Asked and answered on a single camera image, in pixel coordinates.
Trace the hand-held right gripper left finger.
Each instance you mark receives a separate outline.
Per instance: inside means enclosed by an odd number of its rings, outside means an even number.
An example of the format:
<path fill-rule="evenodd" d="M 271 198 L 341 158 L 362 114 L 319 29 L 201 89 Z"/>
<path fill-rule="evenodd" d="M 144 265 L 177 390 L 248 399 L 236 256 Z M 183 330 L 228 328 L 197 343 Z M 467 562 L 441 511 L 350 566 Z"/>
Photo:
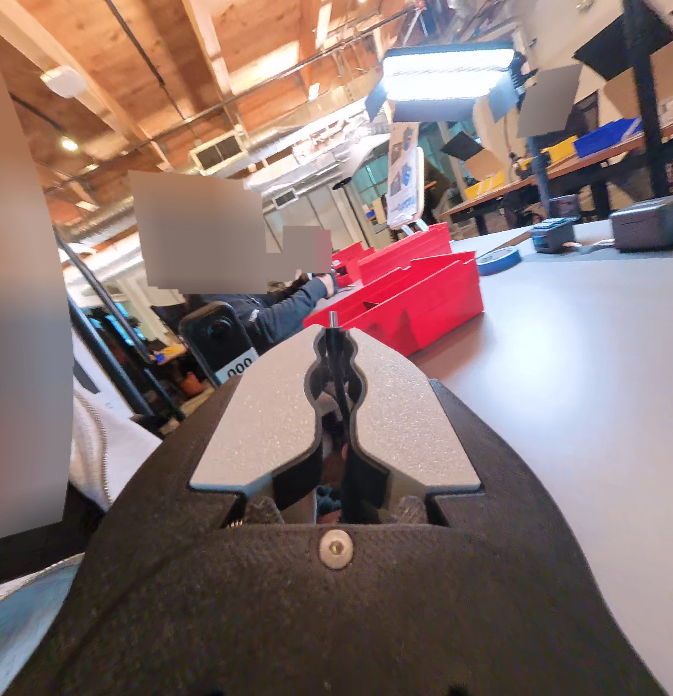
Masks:
<path fill-rule="evenodd" d="M 313 325 L 264 353 L 237 383 L 190 488 L 271 497 L 280 511 L 306 498 L 323 473 L 324 328 Z"/>

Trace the smooth black cable grey plugs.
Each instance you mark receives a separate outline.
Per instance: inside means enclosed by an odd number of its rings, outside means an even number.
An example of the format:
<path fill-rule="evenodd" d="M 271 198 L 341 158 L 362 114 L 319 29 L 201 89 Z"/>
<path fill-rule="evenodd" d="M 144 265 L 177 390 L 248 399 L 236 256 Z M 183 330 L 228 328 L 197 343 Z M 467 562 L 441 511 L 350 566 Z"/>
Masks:
<path fill-rule="evenodd" d="M 338 313 L 329 311 L 329 326 L 326 332 L 327 358 L 331 372 L 335 400 L 347 430 L 350 428 L 350 406 L 346 390 L 345 334 L 339 324 Z"/>

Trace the red plastic bin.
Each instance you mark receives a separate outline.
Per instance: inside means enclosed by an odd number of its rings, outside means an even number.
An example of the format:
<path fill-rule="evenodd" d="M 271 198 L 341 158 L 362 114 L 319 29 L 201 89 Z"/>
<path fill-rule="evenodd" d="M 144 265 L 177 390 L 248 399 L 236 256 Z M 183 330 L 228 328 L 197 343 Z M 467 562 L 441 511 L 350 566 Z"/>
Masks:
<path fill-rule="evenodd" d="M 329 326 L 331 311 L 342 328 L 358 328 L 410 357 L 483 313 L 475 253 L 412 260 L 315 312 L 304 327 Z"/>
<path fill-rule="evenodd" d="M 375 248 L 365 249 L 361 242 L 334 253 L 332 256 L 332 270 L 336 278 L 337 288 L 341 290 L 360 281 L 360 262 L 374 253 Z"/>
<path fill-rule="evenodd" d="M 378 250 L 358 261 L 363 285 L 375 282 L 397 268 L 406 268 L 413 260 L 452 253 L 450 229 L 446 222 L 431 225 L 427 231 L 412 235 Z"/>

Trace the blue tape roll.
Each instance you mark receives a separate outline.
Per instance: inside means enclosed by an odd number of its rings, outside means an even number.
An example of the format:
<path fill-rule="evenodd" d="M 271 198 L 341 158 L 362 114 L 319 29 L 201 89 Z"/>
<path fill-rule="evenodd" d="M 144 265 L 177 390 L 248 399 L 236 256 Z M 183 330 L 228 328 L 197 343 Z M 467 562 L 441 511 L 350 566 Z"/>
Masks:
<path fill-rule="evenodd" d="M 476 264 L 478 274 L 483 277 L 507 271 L 520 264 L 522 260 L 523 257 L 518 248 L 506 246 L 476 257 Z"/>

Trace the small blue black device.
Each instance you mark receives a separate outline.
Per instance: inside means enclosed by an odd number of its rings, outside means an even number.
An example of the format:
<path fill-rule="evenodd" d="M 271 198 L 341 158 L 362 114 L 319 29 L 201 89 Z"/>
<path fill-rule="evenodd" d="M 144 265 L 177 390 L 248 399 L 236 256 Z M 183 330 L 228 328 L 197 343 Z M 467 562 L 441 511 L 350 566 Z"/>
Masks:
<path fill-rule="evenodd" d="M 546 219 L 530 227 L 532 245 L 536 253 L 555 255 L 562 253 L 567 245 L 576 243 L 575 217 Z"/>

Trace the small poster on stand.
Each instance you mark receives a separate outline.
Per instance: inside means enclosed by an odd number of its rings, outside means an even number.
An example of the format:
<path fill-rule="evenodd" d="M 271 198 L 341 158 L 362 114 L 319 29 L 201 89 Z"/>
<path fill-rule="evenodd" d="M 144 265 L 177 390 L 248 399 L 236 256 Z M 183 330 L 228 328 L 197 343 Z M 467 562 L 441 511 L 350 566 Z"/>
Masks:
<path fill-rule="evenodd" d="M 393 123 L 388 151 L 386 222 L 398 230 L 421 219 L 425 206 L 425 157 L 418 123 Z"/>

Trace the yellow plastic bin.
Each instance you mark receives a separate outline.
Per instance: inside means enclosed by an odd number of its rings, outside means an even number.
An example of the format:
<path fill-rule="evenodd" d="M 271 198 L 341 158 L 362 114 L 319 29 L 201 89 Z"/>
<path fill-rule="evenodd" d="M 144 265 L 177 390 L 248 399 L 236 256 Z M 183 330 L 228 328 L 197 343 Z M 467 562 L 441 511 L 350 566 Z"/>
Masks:
<path fill-rule="evenodd" d="M 493 175 L 485 177 L 477 184 L 468 187 L 465 190 L 467 200 L 472 201 L 480 196 L 485 196 L 490 192 L 496 191 L 497 189 L 503 187 L 504 185 L 506 185 L 506 174 L 500 170 Z"/>
<path fill-rule="evenodd" d="M 550 166 L 576 156 L 575 142 L 577 136 L 570 136 L 560 143 L 543 148 L 541 153 L 546 156 Z"/>

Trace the long wooden table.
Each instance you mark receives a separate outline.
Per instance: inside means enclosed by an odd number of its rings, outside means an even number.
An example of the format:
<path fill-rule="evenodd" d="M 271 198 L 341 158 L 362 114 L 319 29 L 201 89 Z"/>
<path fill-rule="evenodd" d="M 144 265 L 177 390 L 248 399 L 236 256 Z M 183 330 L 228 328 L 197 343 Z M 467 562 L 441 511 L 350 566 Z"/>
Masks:
<path fill-rule="evenodd" d="M 664 162 L 673 160 L 673 123 L 662 127 L 661 157 Z M 577 156 L 552 166 L 547 171 L 550 194 L 558 194 L 574 187 L 583 187 L 640 169 L 647 165 L 645 136 L 640 133 L 610 148 L 595 152 L 586 158 Z M 538 189 L 534 175 L 499 187 L 489 193 L 459 204 L 442 213 L 452 223 L 476 220 L 503 208 L 503 199 L 522 189 Z"/>

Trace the black tripod pole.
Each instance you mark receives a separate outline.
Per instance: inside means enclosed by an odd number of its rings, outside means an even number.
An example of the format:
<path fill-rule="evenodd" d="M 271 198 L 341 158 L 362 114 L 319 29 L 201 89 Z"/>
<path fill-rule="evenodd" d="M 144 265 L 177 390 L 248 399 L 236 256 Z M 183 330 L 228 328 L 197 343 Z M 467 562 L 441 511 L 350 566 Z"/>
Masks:
<path fill-rule="evenodd" d="M 551 191 L 546 160 L 536 137 L 529 136 L 526 139 L 526 144 L 531 154 L 532 172 L 535 177 L 535 185 L 537 186 L 540 194 L 541 206 L 544 209 L 546 218 L 549 218 L 551 213 Z"/>

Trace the white round ceiling device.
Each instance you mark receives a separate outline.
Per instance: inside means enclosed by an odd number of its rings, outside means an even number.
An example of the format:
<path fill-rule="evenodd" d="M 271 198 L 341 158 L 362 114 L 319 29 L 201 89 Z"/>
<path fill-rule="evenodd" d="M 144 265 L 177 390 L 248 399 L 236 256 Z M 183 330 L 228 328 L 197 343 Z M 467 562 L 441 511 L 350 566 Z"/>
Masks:
<path fill-rule="evenodd" d="M 84 77 L 73 67 L 58 65 L 41 73 L 43 84 L 63 99 L 77 99 L 88 93 Z"/>

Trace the black cube device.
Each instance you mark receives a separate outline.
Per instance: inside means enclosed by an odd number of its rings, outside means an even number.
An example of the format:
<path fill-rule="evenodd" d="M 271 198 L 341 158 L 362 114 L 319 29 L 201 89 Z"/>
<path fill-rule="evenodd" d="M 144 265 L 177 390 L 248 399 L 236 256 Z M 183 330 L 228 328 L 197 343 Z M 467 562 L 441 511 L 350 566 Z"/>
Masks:
<path fill-rule="evenodd" d="M 673 196 L 632 204 L 612 213 L 610 222 L 619 251 L 673 247 Z"/>

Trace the blue plastic bin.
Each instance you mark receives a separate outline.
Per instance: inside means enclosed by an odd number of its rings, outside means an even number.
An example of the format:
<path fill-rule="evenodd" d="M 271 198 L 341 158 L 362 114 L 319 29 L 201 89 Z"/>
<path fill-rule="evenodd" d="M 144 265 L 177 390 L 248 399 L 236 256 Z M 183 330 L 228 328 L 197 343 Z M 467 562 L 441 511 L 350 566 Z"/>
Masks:
<path fill-rule="evenodd" d="M 640 117 L 620 118 L 578 138 L 574 142 L 574 149 L 578 157 L 581 159 L 586 158 L 620 144 L 625 139 L 639 134 L 642 130 L 642 119 Z"/>

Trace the studio light panel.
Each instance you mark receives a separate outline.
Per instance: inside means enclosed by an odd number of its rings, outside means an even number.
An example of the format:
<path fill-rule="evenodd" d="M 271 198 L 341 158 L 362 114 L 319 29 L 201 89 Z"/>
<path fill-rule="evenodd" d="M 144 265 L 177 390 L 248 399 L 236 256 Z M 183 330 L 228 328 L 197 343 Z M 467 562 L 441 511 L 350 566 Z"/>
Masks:
<path fill-rule="evenodd" d="M 387 51 L 382 78 L 365 99 L 370 122 L 389 104 L 393 123 L 459 122 L 473 115 L 475 103 L 500 89 L 509 92 L 528 77 L 527 57 L 511 41 L 400 47 Z"/>

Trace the white wall vent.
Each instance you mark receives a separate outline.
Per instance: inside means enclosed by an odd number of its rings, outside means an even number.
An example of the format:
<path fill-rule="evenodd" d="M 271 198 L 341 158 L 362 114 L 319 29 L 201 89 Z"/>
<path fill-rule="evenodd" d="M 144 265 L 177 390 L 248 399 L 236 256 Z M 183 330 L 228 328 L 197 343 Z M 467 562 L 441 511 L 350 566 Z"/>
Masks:
<path fill-rule="evenodd" d="M 228 163 L 242 159 L 247 150 L 242 137 L 236 130 L 203 142 L 190 150 L 191 163 L 204 176 L 214 175 Z"/>

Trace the silver air duct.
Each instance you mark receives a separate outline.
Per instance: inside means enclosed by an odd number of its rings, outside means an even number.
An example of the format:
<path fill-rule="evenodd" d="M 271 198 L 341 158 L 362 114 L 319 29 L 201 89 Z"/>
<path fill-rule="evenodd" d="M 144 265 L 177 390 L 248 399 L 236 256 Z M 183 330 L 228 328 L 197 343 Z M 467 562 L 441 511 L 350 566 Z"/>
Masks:
<path fill-rule="evenodd" d="M 278 210 L 276 199 L 288 191 L 298 199 L 329 183 L 354 177 L 372 152 L 389 140 L 390 131 L 389 125 L 360 125 L 343 140 L 302 161 L 291 154 L 242 179 L 241 183 L 246 190 L 260 195 L 269 208 Z M 55 231 L 70 244 L 97 245 L 131 229 L 136 222 L 134 198 L 128 196 L 100 208 L 83 221 L 57 225 Z"/>

